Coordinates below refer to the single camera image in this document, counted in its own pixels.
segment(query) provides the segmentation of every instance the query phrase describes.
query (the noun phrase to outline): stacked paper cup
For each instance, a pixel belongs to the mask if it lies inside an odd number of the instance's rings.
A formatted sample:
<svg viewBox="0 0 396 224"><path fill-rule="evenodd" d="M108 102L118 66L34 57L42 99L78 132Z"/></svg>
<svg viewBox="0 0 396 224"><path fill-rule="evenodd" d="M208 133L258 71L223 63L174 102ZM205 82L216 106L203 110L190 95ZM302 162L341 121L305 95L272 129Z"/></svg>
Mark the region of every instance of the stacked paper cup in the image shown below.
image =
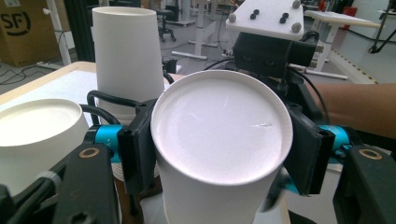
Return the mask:
<svg viewBox="0 0 396 224"><path fill-rule="evenodd" d="M93 9L93 41L98 90L144 102L163 92L163 70L155 11L135 7ZM130 124L134 109L99 100L98 106L121 124ZM119 163L114 176L123 180Z"/></svg>

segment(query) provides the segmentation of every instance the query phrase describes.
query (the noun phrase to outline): white mounting plate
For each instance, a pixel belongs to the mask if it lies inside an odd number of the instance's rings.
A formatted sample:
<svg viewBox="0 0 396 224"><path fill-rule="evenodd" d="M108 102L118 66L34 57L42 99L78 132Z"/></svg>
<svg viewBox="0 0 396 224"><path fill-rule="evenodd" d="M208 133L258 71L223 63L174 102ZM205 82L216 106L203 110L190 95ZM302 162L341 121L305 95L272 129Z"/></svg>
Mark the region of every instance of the white mounting plate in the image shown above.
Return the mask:
<svg viewBox="0 0 396 224"><path fill-rule="evenodd" d="M294 0L246 0L235 12L236 21L226 21L226 27L254 35L266 35L281 39L300 40L304 34L303 7L293 8ZM254 9L260 11L255 20L250 19ZM280 23L283 13L289 13L286 23ZM291 26L299 22L303 27L299 33L291 31Z"/></svg>

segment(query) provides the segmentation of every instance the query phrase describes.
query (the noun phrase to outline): white table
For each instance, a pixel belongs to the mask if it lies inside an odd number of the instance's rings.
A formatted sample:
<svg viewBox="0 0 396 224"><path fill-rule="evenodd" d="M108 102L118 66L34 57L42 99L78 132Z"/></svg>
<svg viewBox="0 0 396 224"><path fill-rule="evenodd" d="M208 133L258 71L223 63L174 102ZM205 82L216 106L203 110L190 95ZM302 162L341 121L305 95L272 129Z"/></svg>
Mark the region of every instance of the white table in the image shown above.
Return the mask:
<svg viewBox="0 0 396 224"><path fill-rule="evenodd" d="M322 22L327 22L332 27L325 42L323 43L324 50L318 57L318 64L317 67L314 69L315 72L320 72L322 70L325 60L327 59L330 50L332 49L332 42L334 41L335 35L337 34L340 27L345 25L359 25L378 28L380 26L380 24L372 21L362 20L359 18L334 12L306 11L305 16L315 19L312 25L312 30L314 31L318 30Z"/></svg>
<svg viewBox="0 0 396 224"><path fill-rule="evenodd" d="M212 3L212 8L211 8L212 19L214 18L214 14L216 12L217 3L215 3L215 1L216 0L210 0L210 2ZM179 52L179 51L172 51L172 54L206 60L207 57L201 54L202 46L208 46L212 48L216 48L218 46L218 44L212 43L211 38L210 41L208 41L207 43L204 42L206 39L208 39L210 36L212 36L215 33L216 22L212 21L208 26L204 27L205 5L208 4L209 1L197 0L196 2L199 4L199 6L198 6L198 19L196 22L195 41L189 40L189 44L195 44L195 51L193 54Z"/></svg>

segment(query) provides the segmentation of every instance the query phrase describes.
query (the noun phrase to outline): cardboard box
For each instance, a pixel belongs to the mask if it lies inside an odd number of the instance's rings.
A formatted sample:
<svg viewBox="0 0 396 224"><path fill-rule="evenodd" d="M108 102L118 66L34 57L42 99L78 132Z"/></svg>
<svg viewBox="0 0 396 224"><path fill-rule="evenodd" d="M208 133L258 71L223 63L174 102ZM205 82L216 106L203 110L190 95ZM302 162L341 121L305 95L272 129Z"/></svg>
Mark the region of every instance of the cardboard box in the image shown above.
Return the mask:
<svg viewBox="0 0 396 224"><path fill-rule="evenodd" d="M0 60L15 67L59 58L46 0L0 0Z"/></svg>

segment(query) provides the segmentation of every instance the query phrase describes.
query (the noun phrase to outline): gray floor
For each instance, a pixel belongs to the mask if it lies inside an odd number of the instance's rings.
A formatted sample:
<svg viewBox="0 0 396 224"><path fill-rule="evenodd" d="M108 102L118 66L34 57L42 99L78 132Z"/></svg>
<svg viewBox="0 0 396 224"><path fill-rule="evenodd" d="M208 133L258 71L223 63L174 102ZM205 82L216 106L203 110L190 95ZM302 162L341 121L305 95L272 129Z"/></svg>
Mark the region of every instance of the gray floor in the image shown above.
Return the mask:
<svg viewBox="0 0 396 224"><path fill-rule="evenodd" d="M172 51L181 51L187 53L194 53L194 45L189 44L188 40L195 39L195 24L186 27L177 24L168 24L168 28L175 31L177 38L173 42L169 36L165 36L166 42L161 43L162 56L164 61L176 59L177 64L181 65L179 74L188 75L194 72L201 71L208 67L210 64L219 60L225 59L221 56L224 49L231 49L236 36L230 33L225 28L225 20L227 15L223 11L218 10L216 15L217 30L214 34L213 40L219 43L217 48L203 47L202 55L207 56L207 60L193 59L188 57L180 57L172 54ZM209 24L208 18L205 18L205 24ZM305 18L305 30L309 30L312 21ZM329 32L327 24L322 25L320 36L326 36ZM396 44L387 44L381 52L377 54L369 54L367 52L374 44L374 41L360 35L356 35L350 31L339 30L332 45L335 50L336 57L342 58L343 64L335 64L329 61L325 64L322 71L344 74L345 69L343 66L354 66L357 69L357 76L371 77L378 83L391 83L396 82L396 75L394 73L396 66L394 65L396 58ZM76 54L72 54L72 60L76 61ZM30 66L24 68L15 68L4 63L0 63L0 93L4 93L19 87L20 85L32 81L38 77L42 77L51 70ZM219 64L214 68L221 68L223 64ZM335 78L325 78L309 76L313 82L351 82L354 80L340 80Z"/></svg>

